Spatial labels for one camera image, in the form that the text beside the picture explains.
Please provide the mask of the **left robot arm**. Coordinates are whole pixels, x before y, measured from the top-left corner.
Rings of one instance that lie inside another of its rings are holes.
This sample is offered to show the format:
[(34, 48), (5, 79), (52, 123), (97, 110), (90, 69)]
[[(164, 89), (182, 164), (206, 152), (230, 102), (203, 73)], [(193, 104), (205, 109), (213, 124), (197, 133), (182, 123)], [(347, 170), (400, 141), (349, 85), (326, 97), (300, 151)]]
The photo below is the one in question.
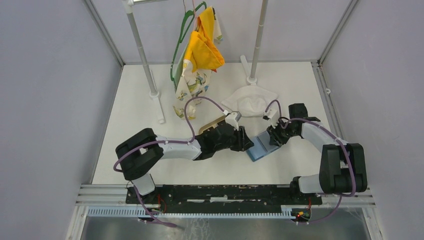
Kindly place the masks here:
[(125, 180), (132, 182), (140, 200), (151, 204), (157, 198), (157, 190), (149, 171), (158, 161), (200, 161), (212, 158), (218, 151), (229, 149), (245, 152), (254, 145), (243, 126), (234, 129), (225, 121), (204, 130), (193, 141), (160, 136), (152, 128), (145, 128), (115, 148), (118, 160), (113, 169), (123, 173)]

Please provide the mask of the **blue leather card holder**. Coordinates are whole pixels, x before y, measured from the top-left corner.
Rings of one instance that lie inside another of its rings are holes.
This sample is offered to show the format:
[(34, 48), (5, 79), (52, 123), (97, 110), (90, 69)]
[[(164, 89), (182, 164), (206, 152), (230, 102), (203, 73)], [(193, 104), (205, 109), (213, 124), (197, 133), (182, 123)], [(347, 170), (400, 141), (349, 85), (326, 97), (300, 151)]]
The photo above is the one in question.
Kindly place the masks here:
[(254, 146), (250, 147), (246, 153), (252, 162), (256, 162), (280, 148), (278, 145), (270, 144), (271, 138), (267, 131), (258, 134), (251, 140)]

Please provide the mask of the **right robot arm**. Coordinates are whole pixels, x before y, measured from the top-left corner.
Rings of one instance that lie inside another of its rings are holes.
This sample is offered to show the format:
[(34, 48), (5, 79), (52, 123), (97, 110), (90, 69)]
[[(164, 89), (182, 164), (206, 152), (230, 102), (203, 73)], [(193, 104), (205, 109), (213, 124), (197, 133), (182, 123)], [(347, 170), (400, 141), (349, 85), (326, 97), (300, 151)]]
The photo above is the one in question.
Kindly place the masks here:
[(304, 103), (289, 105), (289, 118), (280, 110), (268, 105), (263, 119), (270, 121), (266, 129), (270, 145), (282, 147), (291, 138), (309, 141), (320, 153), (319, 171), (292, 179), (289, 199), (302, 204), (309, 194), (335, 194), (352, 197), (368, 188), (364, 148), (359, 143), (349, 143), (324, 127), (321, 120), (309, 116)]

